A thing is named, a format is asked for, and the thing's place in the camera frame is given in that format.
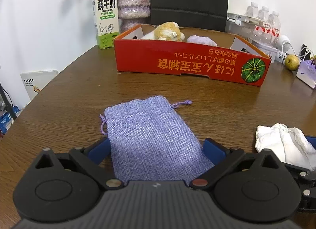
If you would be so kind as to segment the black lamp stand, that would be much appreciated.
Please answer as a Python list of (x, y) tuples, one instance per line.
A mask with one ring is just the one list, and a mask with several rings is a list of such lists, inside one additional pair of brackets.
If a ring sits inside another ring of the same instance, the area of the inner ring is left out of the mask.
[(4, 103), (5, 103), (5, 108), (7, 109), (7, 112), (10, 114), (12, 120), (15, 121), (17, 119), (17, 116), (14, 113), (13, 107), (12, 107), (11, 103), (9, 102), (9, 100), (8, 100), (8, 98), (7, 98), (6, 94), (5, 94), (5, 91), (4, 91), (4, 89), (3, 89), (1, 84), (0, 84), (0, 94), (1, 94), (1, 97), (2, 97), (2, 99), (4, 101)]

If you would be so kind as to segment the small purple gift bag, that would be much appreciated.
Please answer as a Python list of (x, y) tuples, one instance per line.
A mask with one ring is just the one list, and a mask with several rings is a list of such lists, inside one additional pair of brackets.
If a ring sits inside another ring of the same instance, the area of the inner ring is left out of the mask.
[(296, 77), (313, 90), (316, 85), (315, 60), (304, 60), (300, 63)]

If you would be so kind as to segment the left water bottle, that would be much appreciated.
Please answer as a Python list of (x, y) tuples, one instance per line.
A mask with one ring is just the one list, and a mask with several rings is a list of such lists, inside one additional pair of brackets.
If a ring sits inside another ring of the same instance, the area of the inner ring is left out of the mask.
[(254, 39), (254, 36), (257, 33), (257, 30), (259, 29), (259, 21), (257, 19), (257, 16), (259, 14), (258, 11), (258, 4), (255, 2), (251, 2), (250, 6), (246, 9), (246, 22), (250, 24), (250, 32), (248, 33), (248, 41), (251, 42), (252, 39)]

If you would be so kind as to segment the blue and white package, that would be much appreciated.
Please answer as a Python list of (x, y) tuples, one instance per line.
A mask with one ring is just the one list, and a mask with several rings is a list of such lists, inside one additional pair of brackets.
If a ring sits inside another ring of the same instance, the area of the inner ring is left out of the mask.
[(2, 135), (5, 135), (7, 133), (7, 130), (11, 127), (12, 123), (13, 120), (10, 113), (5, 110), (1, 110), (0, 131)]

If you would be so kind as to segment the white milk carton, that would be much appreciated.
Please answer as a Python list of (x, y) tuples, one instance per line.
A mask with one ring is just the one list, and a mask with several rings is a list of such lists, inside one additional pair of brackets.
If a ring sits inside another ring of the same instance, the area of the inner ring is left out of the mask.
[(114, 46), (119, 35), (117, 0), (92, 0), (94, 28), (100, 49)]

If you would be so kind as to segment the right water bottle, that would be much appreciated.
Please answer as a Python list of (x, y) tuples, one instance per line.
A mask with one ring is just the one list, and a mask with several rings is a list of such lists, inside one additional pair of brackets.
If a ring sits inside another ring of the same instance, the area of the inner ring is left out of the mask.
[(281, 28), (279, 13), (277, 11), (273, 11), (269, 14), (268, 23), (270, 24), (270, 28), (267, 33), (271, 39), (271, 44), (274, 45), (279, 38)]

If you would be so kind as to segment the yellow-green pear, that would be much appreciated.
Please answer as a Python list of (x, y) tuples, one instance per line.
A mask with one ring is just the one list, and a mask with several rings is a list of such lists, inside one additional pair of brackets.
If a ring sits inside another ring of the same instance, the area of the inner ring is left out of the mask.
[(294, 54), (289, 54), (284, 59), (284, 65), (285, 68), (287, 68), (290, 71), (295, 71), (298, 69), (300, 64), (299, 58)]

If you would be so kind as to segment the white cloth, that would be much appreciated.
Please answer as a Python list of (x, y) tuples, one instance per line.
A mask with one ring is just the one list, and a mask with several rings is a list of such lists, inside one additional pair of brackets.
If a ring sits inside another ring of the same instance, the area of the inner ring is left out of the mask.
[(315, 170), (315, 148), (304, 133), (276, 123), (272, 127), (258, 126), (255, 149), (261, 152), (270, 149), (284, 163)]

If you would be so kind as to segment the white tin box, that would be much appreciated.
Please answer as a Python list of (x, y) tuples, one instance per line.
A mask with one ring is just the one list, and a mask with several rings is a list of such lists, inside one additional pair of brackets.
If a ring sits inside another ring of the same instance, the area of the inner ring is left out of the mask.
[(259, 50), (261, 50), (263, 53), (265, 53), (267, 56), (271, 58), (271, 63), (274, 63), (275, 57), (277, 55), (277, 49), (269, 44), (265, 44), (262, 42), (258, 42), (255, 40), (252, 40), (252, 44), (257, 47)]

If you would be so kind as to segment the red cardboard tray box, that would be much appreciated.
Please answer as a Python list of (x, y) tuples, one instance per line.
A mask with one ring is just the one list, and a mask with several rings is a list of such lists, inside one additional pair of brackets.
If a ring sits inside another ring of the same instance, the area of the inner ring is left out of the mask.
[(209, 37), (216, 46), (143, 38), (153, 30), (152, 25), (137, 25), (114, 39), (118, 71), (198, 75), (259, 87), (271, 64), (269, 56), (238, 35), (181, 28), (185, 37)]

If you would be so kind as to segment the purple linen drawstring pouch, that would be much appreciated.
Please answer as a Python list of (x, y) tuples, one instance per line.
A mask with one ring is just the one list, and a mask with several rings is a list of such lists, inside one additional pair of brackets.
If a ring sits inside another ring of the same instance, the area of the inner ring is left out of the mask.
[(101, 132), (111, 144), (116, 178), (140, 181), (185, 181), (214, 167), (202, 145), (163, 96), (134, 99), (105, 109)]

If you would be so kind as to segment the white small fan device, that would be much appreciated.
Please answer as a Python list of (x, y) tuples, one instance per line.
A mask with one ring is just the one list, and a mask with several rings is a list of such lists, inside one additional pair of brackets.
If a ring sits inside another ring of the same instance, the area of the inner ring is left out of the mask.
[(285, 58), (289, 57), (290, 59), (293, 59), (296, 61), (296, 63), (299, 64), (299, 59), (294, 54), (288, 54), (288, 51), (292, 48), (292, 45), (290, 43), (290, 40), (285, 35), (279, 35), (275, 39), (275, 47), (277, 48), (277, 53), (275, 60), (284, 63)]

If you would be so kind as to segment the white wall panel box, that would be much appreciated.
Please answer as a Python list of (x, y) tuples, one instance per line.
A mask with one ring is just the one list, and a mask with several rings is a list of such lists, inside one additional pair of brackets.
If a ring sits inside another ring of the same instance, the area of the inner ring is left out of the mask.
[(30, 100), (32, 100), (57, 75), (57, 70), (44, 70), (20, 74)]

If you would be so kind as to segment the purple and yellow plush toy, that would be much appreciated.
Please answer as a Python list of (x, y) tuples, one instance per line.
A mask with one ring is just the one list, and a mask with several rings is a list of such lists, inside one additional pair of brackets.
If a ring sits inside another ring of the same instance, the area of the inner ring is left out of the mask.
[(166, 22), (141, 37), (141, 39), (182, 42), (185, 39), (185, 35), (180, 31), (176, 22)]

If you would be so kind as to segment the water bottle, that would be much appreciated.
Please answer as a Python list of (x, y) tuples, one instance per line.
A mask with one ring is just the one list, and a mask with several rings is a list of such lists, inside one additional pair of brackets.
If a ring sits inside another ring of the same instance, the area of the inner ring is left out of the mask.
[(268, 16), (269, 16), (269, 8), (266, 6), (263, 6), (261, 10), (258, 12), (257, 18), (262, 21), (262, 24), (264, 25), (264, 27), (258, 26), (256, 29), (256, 32), (257, 32), (257, 40), (265, 44), (269, 43), (270, 24), (268, 22)]
[(250, 24), (250, 32), (248, 33), (248, 41), (251, 42), (252, 39), (254, 39), (254, 36), (257, 33), (257, 30), (259, 29), (259, 21), (257, 19), (257, 16), (259, 14), (258, 11), (258, 4), (255, 2), (251, 2), (250, 6), (246, 9), (246, 22)]
[(281, 28), (279, 13), (277, 11), (273, 11), (269, 14), (268, 23), (270, 24), (270, 28), (267, 33), (271, 39), (271, 44), (274, 45), (279, 38)]

